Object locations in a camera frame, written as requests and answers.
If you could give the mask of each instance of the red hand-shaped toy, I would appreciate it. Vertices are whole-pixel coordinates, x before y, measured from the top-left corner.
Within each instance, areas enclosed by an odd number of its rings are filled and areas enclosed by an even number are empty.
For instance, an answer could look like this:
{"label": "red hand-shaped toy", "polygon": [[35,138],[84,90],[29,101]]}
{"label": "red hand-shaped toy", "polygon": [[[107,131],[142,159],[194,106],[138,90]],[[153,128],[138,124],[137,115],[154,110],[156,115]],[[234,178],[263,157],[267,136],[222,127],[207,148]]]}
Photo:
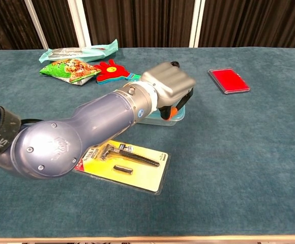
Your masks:
{"label": "red hand-shaped toy", "polygon": [[103,84],[110,81],[116,81],[121,79],[129,79],[133,75],[129,73],[124,66],[115,64],[115,62],[112,59],[109,60],[109,64],[105,62],[100,62],[100,65],[94,66],[101,70],[97,77],[98,84]]}

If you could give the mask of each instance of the plastic container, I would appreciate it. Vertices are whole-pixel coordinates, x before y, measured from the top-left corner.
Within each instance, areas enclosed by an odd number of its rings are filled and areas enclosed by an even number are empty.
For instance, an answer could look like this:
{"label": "plastic container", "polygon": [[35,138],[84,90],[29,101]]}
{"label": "plastic container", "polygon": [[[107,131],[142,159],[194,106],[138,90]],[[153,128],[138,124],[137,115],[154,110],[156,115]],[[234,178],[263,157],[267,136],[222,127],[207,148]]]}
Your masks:
{"label": "plastic container", "polygon": [[154,111],[149,116],[145,117],[139,123],[148,124],[148,125],[156,125],[156,126],[174,126],[178,121],[182,120],[185,117],[185,106],[178,111],[176,116],[171,118],[170,120],[164,120],[161,118],[160,111]]}

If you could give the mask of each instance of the green snack bag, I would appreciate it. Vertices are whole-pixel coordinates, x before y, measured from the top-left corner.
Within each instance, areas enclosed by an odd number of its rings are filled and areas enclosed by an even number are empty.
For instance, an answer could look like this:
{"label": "green snack bag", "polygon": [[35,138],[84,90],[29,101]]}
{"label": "green snack bag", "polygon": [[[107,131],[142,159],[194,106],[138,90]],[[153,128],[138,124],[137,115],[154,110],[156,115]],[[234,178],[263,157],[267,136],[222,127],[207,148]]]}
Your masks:
{"label": "green snack bag", "polygon": [[63,59],[47,65],[39,73],[55,77],[70,84],[83,85],[100,72],[100,69],[81,60]]}

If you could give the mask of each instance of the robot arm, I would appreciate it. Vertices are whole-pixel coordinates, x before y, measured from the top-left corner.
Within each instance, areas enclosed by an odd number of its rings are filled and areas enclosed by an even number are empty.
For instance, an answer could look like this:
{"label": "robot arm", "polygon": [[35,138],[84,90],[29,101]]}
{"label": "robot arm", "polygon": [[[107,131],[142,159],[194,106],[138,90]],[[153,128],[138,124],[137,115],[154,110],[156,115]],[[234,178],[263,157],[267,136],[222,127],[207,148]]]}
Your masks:
{"label": "robot arm", "polygon": [[34,179],[61,177],[90,147],[107,142],[155,110],[169,119],[172,105],[183,106],[194,85],[195,80],[178,67],[162,63],[144,72],[140,81],[77,107],[70,118],[26,126],[0,107],[0,128],[2,118],[10,128],[1,146],[0,167]]}

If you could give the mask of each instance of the table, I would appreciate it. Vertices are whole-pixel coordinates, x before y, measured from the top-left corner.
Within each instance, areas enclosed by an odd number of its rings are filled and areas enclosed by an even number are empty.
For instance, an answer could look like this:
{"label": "table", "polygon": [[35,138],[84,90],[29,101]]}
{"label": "table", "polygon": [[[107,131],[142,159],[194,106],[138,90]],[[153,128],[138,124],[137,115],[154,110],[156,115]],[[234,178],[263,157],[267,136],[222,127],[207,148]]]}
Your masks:
{"label": "table", "polygon": [[[68,117],[125,84],[43,76],[43,51],[0,50],[0,105],[22,118]],[[137,124],[117,137],[171,153],[161,194],[0,169],[0,242],[295,241],[295,49],[124,48],[111,58],[138,74],[177,60],[197,81],[174,127]],[[224,67],[251,91],[222,94],[207,71]]]}

